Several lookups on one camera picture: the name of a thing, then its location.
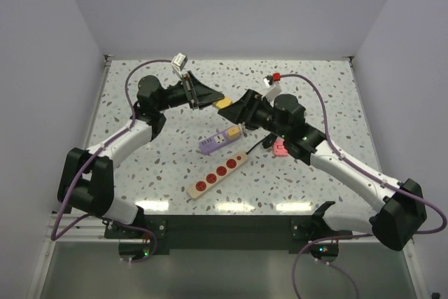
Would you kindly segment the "orange yellow charger plug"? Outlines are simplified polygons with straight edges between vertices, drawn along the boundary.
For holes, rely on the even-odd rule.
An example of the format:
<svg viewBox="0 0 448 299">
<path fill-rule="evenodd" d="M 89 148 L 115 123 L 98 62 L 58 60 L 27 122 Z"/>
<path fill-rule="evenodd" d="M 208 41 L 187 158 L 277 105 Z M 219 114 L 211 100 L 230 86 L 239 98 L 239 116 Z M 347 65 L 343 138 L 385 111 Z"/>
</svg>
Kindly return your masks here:
<svg viewBox="0 0 448 299">
<path fill-rule="evenodd" d="M 241 136 L 241 130 L 238 126 L 230 127 L 226 130 L 226 136 L 230 141 L 238 139 Z"/>
</svg>

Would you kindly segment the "olive yellow charger plug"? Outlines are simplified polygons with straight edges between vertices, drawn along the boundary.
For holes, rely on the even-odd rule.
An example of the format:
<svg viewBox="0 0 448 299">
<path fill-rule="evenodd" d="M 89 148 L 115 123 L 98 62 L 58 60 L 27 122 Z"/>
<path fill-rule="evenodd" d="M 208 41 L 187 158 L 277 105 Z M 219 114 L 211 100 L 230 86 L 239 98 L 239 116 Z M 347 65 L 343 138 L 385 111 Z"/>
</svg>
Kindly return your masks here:
<svg viewBox="0 0 448 299">
<path fill-rule="evenodd" d="M 220 99 L 220 100 L 214 102 L 213 107 L 218 110 L 221 110 L 221 109 L 224 109 L 224 108 L 230 106 L 231 104 L 232 104 L 232 100 L 228 97 L 224 97 L 223 99 Z"/>
</svg>

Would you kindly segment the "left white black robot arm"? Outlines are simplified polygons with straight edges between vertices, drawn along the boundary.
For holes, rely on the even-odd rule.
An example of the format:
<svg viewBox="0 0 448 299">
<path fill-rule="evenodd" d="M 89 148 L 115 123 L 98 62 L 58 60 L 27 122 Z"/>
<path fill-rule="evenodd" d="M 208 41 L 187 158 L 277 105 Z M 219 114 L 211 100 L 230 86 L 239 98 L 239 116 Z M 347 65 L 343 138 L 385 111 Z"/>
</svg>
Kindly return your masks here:
<svg viewBox="0 0 448 299">
<path fill-rule="evenodd" d="M 184 104 L 203 109 L 223 98 L 223 93 L 201 83 L 192 72 L 167 88 L 156 76 L 144 76 L 129 122 L 106 140 L 87 149 L 73 148 L 67 154 L 57 192 L 61 206 L 119 222 L 128 237 L 140 236 L 146 225 L 144 211 L 115 194 L 115 169 L 161 133 L 167 109 Z"/>
</svg>

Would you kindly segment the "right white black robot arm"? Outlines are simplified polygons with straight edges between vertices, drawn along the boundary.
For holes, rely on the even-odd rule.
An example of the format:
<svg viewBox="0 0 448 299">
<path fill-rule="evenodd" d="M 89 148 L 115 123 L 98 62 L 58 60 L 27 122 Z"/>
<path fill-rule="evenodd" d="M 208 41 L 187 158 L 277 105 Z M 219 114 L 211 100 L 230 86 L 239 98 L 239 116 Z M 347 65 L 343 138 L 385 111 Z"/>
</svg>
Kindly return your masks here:
<svg viewBox="0 0 448 299">
<path fill-rule="evenodd" d="M 305 108 L 290 94 L 269 103 L 261 94 L 247 90 L 219 115 L 249 130 L 263 128 L 283 139 L 296 160 L 331 175 L 363 198 L 375 212 L 368 220 L 354 216 L 321 214 L 312 220 L 314 234 L 329 237 L 334 231 L 350 230 L 374 235 L 384 246 L 400 251 L 426 221 L 421 186 L 414 180 L 401 182 L 355 159 L 330 142 L 305 120 Z"/>
</svg>

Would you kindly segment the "purple power strip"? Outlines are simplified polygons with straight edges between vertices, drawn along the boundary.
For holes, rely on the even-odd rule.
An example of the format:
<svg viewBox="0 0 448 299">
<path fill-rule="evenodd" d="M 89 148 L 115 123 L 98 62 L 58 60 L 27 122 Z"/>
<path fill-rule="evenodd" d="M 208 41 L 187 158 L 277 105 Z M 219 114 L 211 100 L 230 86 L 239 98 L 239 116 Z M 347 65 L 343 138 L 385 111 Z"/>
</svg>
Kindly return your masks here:
<svg viewBox="0 0 448 299">
<path fill-rule="evenodd" d="M 203 155 L 210 155 L 211 153 L 230 145 L 231 143 L 235 142 L 238 139 L 234 139 L 230 141 L 228 137 L 226 136 L 226 130 L 220 131 L 216 133 L 215 135 L 212 135 L 210 137 L 207 137 L 206 139 L 203 139 L 199 142 L 199 149 Z"/>
</svg>

